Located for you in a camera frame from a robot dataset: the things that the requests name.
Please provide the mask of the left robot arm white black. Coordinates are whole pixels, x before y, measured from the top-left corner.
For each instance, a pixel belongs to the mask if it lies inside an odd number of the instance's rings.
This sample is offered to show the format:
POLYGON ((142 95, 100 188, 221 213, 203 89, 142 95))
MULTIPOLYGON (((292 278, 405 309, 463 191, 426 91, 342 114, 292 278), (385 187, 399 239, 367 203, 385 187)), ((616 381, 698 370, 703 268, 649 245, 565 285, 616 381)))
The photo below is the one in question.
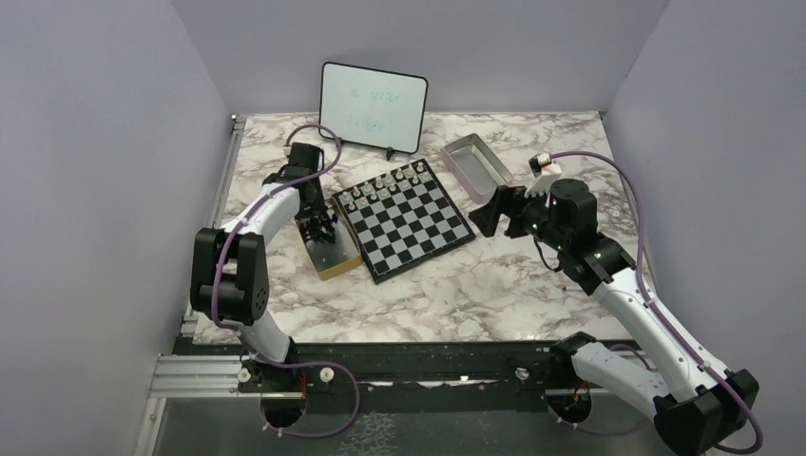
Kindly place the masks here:
POLYGON ((324 152, 294 142, 287 162, 266 178, 255 200, 220 228, 201 228, 194 238, 189 302, 217 327, 231 331, 276 390, 298 378, 293 338, 269 314, 266 247, 288 222, 305 240, 332 243, 335 216, 328 211, 319 177, 324 152))

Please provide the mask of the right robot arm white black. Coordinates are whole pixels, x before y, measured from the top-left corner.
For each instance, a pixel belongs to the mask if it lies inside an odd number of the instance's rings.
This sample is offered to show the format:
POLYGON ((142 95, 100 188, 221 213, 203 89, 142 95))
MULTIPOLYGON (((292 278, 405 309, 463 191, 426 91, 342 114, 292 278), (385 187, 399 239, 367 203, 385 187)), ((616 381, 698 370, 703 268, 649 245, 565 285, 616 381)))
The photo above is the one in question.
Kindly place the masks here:
POLYGON ((555 250, 561 272, 620 321, 655 367, 644 369, 577 332, 551 348, 550 378, 563 387, 579 380, 608 390, 650 420, 675 454, 701 455, 744 427, 758 381, 719 361, 642 286, 636 261, 599 231, 597 215, 584 182, 560 179, 542 196, 500 186, 470 220, 490 238, 506 216, 507 237, 530 236, 555 250))

